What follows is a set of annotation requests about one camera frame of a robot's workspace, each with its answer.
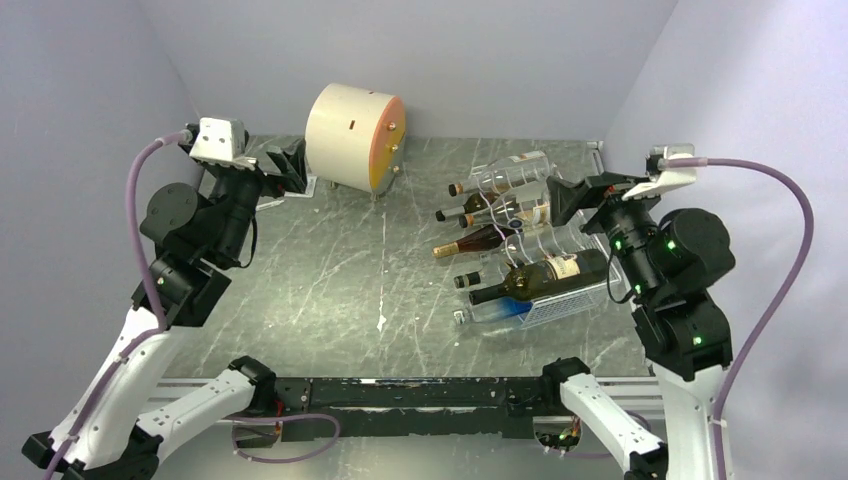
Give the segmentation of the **clear bottle yellow label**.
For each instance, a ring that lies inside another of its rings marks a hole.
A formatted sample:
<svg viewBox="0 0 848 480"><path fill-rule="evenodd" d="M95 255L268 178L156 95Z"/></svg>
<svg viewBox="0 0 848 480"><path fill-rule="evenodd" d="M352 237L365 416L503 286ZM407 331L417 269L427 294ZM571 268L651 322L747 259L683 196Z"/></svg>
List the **clear bottle yellow label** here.
<svg viewBox="0 0 848 480"><path fill-rule="evenodd" d="M458 225L495 225L511 230L534 228L550 222L550 194L539 182L501 194L480 210L458 218Z"/></svg>

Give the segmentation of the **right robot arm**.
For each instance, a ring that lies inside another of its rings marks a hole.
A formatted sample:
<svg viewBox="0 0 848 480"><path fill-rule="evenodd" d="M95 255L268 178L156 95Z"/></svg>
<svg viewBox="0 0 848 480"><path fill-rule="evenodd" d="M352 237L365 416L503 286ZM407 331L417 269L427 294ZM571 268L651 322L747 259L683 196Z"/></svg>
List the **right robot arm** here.
<svg viewBox="0 0 848 480"><path fill-rule="evenodd" d="M589 428L627 479L724 479L715 405L733 361L727 317L709 288L735 265L720 218L699 208L654 220L663 185L606 172L576 183L546 181L552 223L591 209L586 234L602 234L631 288L637 335L654 370L666 426L645 431L577 359L547 365L539 391L550 413L570 412Z"/></svg>

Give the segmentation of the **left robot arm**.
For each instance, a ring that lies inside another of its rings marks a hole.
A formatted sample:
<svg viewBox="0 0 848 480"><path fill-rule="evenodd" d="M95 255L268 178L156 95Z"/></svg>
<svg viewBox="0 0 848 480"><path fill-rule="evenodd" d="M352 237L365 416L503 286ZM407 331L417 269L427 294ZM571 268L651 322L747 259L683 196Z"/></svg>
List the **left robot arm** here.
<svg viewBox="0 0 848 480"><path fill-rule="evenodd" d="M144 219L133 190L126 207L142 280L119 337L91 385L52 430L31 435L23 455L47 478L149 479L185 442L235 417L275 423L283 410L276 374L256 359L233 360L221 374L156 410L146 405L178 350L193 339L240 266L244 245L258 240L262 196L301 192L305 144L271 154L276 171L208 163L210 197L184 183L161 188Z"/></svg>

